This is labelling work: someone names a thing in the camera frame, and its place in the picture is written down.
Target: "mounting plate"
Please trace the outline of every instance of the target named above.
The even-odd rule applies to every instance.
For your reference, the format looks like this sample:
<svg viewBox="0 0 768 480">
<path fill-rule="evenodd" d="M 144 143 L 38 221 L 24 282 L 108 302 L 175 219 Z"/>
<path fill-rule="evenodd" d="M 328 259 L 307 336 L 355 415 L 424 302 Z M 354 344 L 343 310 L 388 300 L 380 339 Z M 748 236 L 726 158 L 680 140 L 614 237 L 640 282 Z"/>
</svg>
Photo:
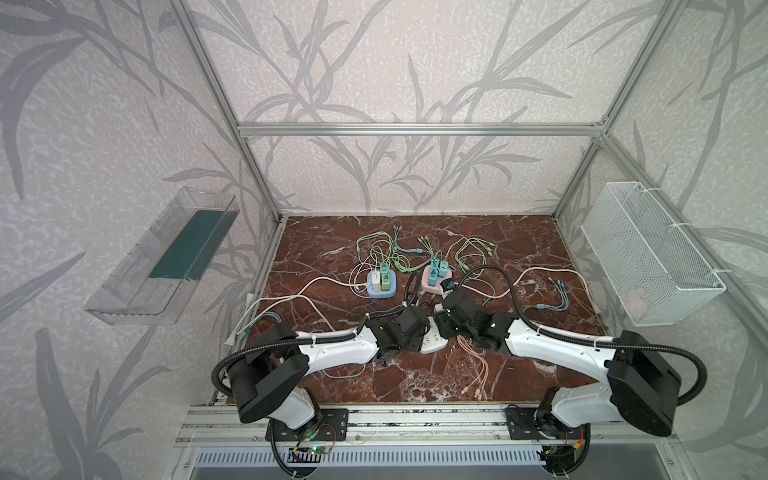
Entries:
<svg viewBox="0 0 768 480">
<path fill-rule="evenodd" d="M 333 440 L 333 430 L 336 430 L 336 441 L 346 440 L 346 429 L 349 424 L 348 409 L 320 409 L 323 413 L 323 425 L 317 431 L 317 435 L 310 441 L 323 442 Z M 286 427 L 285 423 L 275 420 L 275 439 L 278 442 L 298 442 L 299 436 L 292 429 Z"/>
<path fill-rule="evenodd" d="M 541 440 L 541 439 L 559 439 L 573 438 L 573 430 L 570 432 L 559 432 L 555 438 L 548 437 L 536 428 L 536 409 L 538 407 L 520 407 L 510 405 L 505 410 L 507 418 L 507 430 L 511 440 Z"/>
</svg>

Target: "white charger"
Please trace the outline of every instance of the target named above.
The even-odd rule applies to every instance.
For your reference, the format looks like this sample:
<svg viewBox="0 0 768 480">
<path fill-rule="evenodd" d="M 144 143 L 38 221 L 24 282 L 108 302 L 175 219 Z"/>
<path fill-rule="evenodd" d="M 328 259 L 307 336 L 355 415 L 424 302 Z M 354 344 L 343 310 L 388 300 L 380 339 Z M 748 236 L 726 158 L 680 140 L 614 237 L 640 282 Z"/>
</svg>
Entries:
<svg viewBox="0 0 768 480">
<path fill-rule="evenodd" d="M 371 272 L 371 285 L 373 285 L 374 292 L 382 292 L 382 273 L 380 271 L 374 270 Z"/>
</svg>

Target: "green cable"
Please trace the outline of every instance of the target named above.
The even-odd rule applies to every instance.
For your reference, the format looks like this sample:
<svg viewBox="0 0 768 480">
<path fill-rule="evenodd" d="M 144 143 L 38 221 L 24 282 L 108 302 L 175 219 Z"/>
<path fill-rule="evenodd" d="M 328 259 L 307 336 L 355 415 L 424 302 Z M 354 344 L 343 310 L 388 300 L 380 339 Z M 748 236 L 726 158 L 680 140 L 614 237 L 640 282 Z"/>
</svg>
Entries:
<svg viewBox="0 0 768 480">
<path fill-rule="evenodd" d="M 477 237 L 462 237 L 455 241 L 449 248 L 448 252 L 445 255 L 445 259 L 447 260 L 448 257 L 451 254 L 451 250 L 453 250 L 453 247 L 458 245 L 461 242 L 464 242 L 461 247 L 459 247 L 458 250 L 456 250 L 456 253 L 454 255 L 454 258 L 456 260 L 456 265 L 464 272 L 468 272 L 470 270 L 469 265 L 466 264 L 465 260 L 471 257 L 481 257 L 482 258 L 482 264 L 486 263 L 486 257 L 485 255 L 488 254 L 490 257 L 493 257 L 493 250 L 491 247 L 495 247 L 495 243 L 489 242 L 487 240 L 483 240 L 482 238 Z M 469 247 L 474 248 L 477 250 L 477 253 L 467 253 L 465 255 L 462 255 L 462 252 L 467 250 Z"/>
<path fill-rule="evenodd" d="M 277 320 L 277 322 L 278 322 L 278 323 L 282 323 L 282 322 L 283 322 L 283 319 L 281 319 L 281 318 L 280 318 L 280 315 L 276 314 L 275 312 L 264 312 L 264 313 L 262 313 L 262 314 L 259 316 L 259 318 L 257 319 L 257 321 L 258 321 L 258 320 L 261 320 L 261 319 L 262 319 L 262 318 L 264 318 L 265 316 L 271 316 L 271 317 L 273 317 L 274 319 L 276 319 L 276 320 Z M 252 329 L 252 328 L 253 328 L 253 325 L 249 326 L 249 327 L 248 327 L 248 330 L 246 330 L 245 332 L 243 332 L 242 338 L 247 338 L 247 337 L 248 337 L 248 335 L 250 334 L 250 329 Z"/>
<path fill-rule="evenodd" d="M 359 239 L 357 239 L 356 251 L 357 251 L 357 259 L 360 263 L 362 263 L 360 242 L 363 242 L 364 240 L 371 240 L 371 239 L 377 239 L 371 244 L 371 247 L 370 247 L 370 256 L 373 258 L 373 261 L 376 263 L 377 268 L 383 265 L 385 262 L 389 262 L 391 265 L 394 265 L 397 270 L 403 273 L 411 273 L 429 264 L 435 255 L 432 251 L 432 245 L 429 243 L 429 238 L 419 237 L 419 242 L 424 246 L 425 253 L 428 253 L 430 257 L 428 260 L 426 260 L 423 263 L 420 263 L 417 266 L 411 266 L 411 263 L 408 257 L 398 252 L 396 239 L 392 238 L 392 236 L 385 231 L 379 231 L 379 232 L 371 233 L 368 235 L 364 235 L 363 237 L 360 237 Z M 382 243 L 386 244 L 387 246 L 386 253 L 384 251 L 384 248 L 381 245 Z"/>
</svg>

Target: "black cable sleeve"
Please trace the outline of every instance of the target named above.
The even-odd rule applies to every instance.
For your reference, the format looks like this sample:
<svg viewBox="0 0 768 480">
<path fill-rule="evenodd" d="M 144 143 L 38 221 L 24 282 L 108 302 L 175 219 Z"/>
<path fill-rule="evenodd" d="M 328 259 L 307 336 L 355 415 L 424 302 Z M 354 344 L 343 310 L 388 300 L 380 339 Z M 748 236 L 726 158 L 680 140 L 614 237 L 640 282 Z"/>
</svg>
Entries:
<svg viewBox="0 0 768 480">
<path fill-rule="evenodd" d="M 277 444 L 275 442 L 275 421 L 273 419 L 270 419 L 269 422 L 266 424 L 266 436 L 270 438 L 270 447 L 272 448 L 272 455 L 275 457 L 275 462 L 277 462 L 277 466 L 280 467 L 280 470 L 286 473 L 286 475 L 290 475 L 291 478 L 306 478 L 310 475 L 312 475 L 315 470 L 317 470 L 317 467 L 313 468 L 312 471 L 306 475 L 301 475 L 298 470 L 291 470 L 288 468 L 288 465 L 285 464 L 283 459 L 280 457 L 280 453 L 277 451 Z"/>
<path fill-rule="evenodd" d="M 314 341 L 314 343 L 320 345 L 324 343 L 345 342 L 347 340 L 354 339 L 356 336 L 357 336 L 357 332 L 350 332 L 340 336 L 319 337 L 316 339 L 316 341 Z M 267 349 L 282 348 L 286 346 L 311 345 L 312 343 L 313 343 L 312 338 L 304 337 L 304 338 L 297 338 L 297 339 L 280 340 L 277 342 L 267 343 L 265 345 L 251 346 L 251 347 L 244 348 L 242 350 L 238 350 L 219 360 L 219 362 L 216 364 L 216 366 L 210 373 L 210 382 L 214 384 L 214 388 L 216 388 L 216 390 L 218 390 L 219 392 L 222 392 L 226 396 L 231 397 L 232 390 L 228 386 L 224 385 L 224 383 L 221 380 L 221 373 L 225 371 L 227 367 L 229 367 L 235 362 L 239 362 L 240 360 L 244 359 L 246 356 L 252 353 L 261 352 Z"/>
<path fill-rule="evenodd" d="M 411 283 L 413 280 L 418 279 L 422 275 L 422 270 L 424 270 L 424 267 L 414 270 L 411 272 L 411 276 L 408 277 L 408 283 L 406 283 L 406 291 L 403 293 L 404 297 L 403 300 L 408 304 L 407 306 L 411 306 L 414 303 L 416 303 L 416 294 L 419 291 L 419 281 L 416 281 L 416 288 L 413 290 L 413 294 L 411 295 L 411 298 L 408 298 L 409 290 L 411 289 Z"/>
<path fill-rule="evenodd" d="M 697 376 L 696 376 L 696 382 L 694 382 L 694 385 L 690 387 L 690 389 L 687 392 L 685 392 L 683 395 L 677 397 L 677 404 L 680 406 L 690 402 L 691 400 L 695 399 L 701 393 L 702 390 L 704 390 L 704 386 L 707 384 L 707 366 L 704 365 L 704 362 L 702 362 L 698 356 L 694 355 L 693 353 L 687 350 L 678 348 L 676 346 L 658 345 L 654 343 L 623 343 L 618 339 L 614 339 L 614 341 L 612 342 L 594 342 L 587 339 L 579 339 L 573 336 L 552 332 L 546 327 L 539 328 L 538 325 L 536 325 L 531 320 L 525 317 L 525 314 L 523 313 L 523 309 L 520 308 L 518 295 L 515 292 L 515 285 L 512 283 L 512 280 L 509 278 L 509 274 L 499 266 L 496 266 L 496 265 L 476 266 L 475 268 L 471 269 L 464 275 L 464 277 L 458 283 L 458 286 L 456 288 L 457 289 L 461 288 L 462 285 L 464 284 L 464 281 L 469 278 L 470 274 L 476 271 L 485 270 L 485 269 L 496 270 L 498 272 L 501 272 L 501 274 L 507 280 L 507 284 L 509 285 L 509 293 L 512 296 L 512 302 L 515 305 L 515 311 L 517 312 L 520 319 L 523 322 L 525 322 L 525 325 L 528 326 L 528 328 L 536 331 L 537 334 L 548 336 L 549 338 L 560 340 L 562 342 L 568 342 L 568 343 L 573 343 L 573 344 L 582 345 L 582 346 L 594 346 L 595 348 L 599 348 L 599 349 L 647 350 L 652 352 L 671 353 L 672 355 L 682 356 L 683 358 L 688 359 L 693 363 L 693 365 L 696 367 Z"/>
<path fill-rule="evenodd" d="M 389 310 L 385 310 L 382 312 L 371 312 L 368 314 L 369 319 L 377 319 L 377 318 L 383 318 L 385 316 L 392 316 L 397 315 L 399 313 L 402 313 L 406 308 L 403 305 L 395 306 Z"/>
<path fill-rule="evenodd" d="M 587 459 L 587 454 L 589 453 L 590 437 L 592 437 L 592 427 L 590 424 L 584 425 L 584 444 L 581 446 L 581 455 L 576 458 L 576 462 L 574 462 L 572 467 L 565 470 L 566 475 L 573 472 L 576 468 L 579 468 L 581 464 L 584 463 L 584 460 Z"/>
</svg>

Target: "metal vent grille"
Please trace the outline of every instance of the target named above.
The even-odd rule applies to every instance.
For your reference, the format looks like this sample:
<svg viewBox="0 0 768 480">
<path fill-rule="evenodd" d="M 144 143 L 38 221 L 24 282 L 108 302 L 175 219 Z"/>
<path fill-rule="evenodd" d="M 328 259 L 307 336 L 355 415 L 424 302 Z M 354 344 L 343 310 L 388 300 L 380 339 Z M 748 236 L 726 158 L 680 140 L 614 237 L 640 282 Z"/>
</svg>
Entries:
<svg viewBox="0 0 768 480">
<path fill-rule="evenodd" d="M 286 464 L 291 465 L 290 450 L 278 448 Z M 436 446 L 337 446 L 320 457 L 320 465 L 329 467 L 361 466 L 440 466 L 440 465 L 542 465 L 536 445 L 436 445 Z M 309 454 L 300 454 L 309 460 Z M 195 466 L 205 467 L 273 467 L 269 447 L 204 448 Z"/>
</svg>

